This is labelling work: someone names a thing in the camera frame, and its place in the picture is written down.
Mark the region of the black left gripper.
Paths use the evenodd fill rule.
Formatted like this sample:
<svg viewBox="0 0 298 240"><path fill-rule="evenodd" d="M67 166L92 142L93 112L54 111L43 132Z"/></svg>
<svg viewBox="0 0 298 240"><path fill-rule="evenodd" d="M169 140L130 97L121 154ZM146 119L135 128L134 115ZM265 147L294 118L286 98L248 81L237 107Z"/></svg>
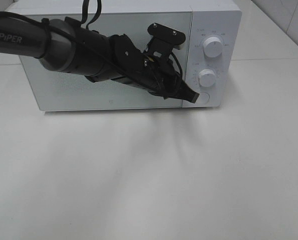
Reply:
<svg viewBox="0 0 298 240"><path fill-rule="evenodd" d="M110 37L113 63L122 70L109 76L110 80L146 90L164 99L180 99L196 103L199 93L183 80L183 69L172 51L168 59L147 56L135 47L127 35Z"/></svg>

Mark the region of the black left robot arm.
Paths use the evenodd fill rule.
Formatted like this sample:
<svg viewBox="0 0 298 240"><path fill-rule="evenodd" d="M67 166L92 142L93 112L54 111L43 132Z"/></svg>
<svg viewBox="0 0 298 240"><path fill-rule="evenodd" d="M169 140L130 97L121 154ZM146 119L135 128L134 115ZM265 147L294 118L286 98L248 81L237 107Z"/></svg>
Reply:
<svg viewBox="0 0 298 240"><path fill-rule="evenodd" d="M0 11L0 53L36 58L49 71L92 83L112 80L164 99L196 102L199 94L184 81L173 53L185 34L156 23L148 32L152 39L142 51L125 34L105 36L71 17L37 21Z"/></svg>

